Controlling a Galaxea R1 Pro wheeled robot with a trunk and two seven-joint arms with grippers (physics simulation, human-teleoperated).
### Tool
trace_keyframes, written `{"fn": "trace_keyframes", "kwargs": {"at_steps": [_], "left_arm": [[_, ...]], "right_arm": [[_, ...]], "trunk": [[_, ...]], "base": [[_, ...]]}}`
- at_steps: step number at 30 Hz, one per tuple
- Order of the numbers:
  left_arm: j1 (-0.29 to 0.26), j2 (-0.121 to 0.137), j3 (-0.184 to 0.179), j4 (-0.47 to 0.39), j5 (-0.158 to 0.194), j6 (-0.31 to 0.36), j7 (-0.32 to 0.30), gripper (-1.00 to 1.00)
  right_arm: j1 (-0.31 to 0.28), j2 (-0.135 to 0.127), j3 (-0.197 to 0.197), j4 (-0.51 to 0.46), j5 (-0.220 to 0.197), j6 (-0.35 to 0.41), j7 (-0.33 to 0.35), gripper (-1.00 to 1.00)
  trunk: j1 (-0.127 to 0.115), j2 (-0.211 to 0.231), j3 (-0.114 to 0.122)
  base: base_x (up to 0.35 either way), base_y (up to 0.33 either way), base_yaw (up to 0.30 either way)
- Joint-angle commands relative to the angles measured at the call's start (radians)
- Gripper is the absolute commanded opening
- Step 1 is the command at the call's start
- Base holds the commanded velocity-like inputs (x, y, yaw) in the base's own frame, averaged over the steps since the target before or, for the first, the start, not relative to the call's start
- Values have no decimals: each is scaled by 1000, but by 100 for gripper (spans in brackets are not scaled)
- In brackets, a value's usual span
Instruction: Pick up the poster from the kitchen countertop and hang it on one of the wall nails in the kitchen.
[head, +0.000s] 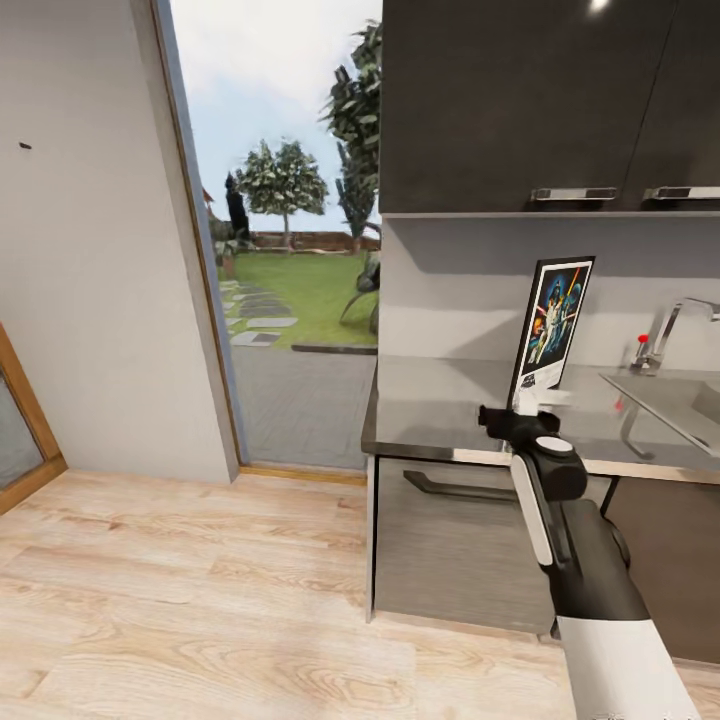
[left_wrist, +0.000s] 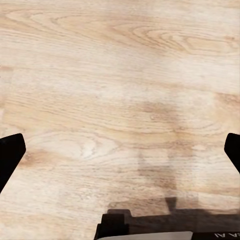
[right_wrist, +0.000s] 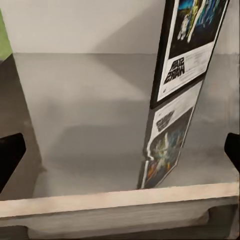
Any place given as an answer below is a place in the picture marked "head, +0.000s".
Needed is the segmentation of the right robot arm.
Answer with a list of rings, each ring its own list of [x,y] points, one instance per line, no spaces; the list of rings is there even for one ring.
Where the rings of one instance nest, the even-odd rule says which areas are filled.
[[[629,548],[594,501],[575,444],[545,407],[569,391],[520,388],[512,410],[480,408],[478,426],[510,441],[511,475],[561,632],[577,720],[702,720],[639,590]]]

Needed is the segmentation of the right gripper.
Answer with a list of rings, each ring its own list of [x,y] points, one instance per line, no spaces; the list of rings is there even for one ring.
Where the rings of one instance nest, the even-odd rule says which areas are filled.
[[[487,427],[489,438],[507,441],[511,441],[519,429],[528,426],[557,432],[557,415],[539,411],[538,416],[522,416],[515,410],[480,408],[478,426]]]

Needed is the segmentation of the poster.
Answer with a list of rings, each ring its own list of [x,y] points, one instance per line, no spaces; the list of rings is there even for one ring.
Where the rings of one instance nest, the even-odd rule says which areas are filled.
[[[595,257],[537,260],[506,410],[520,388],[560,387]]]

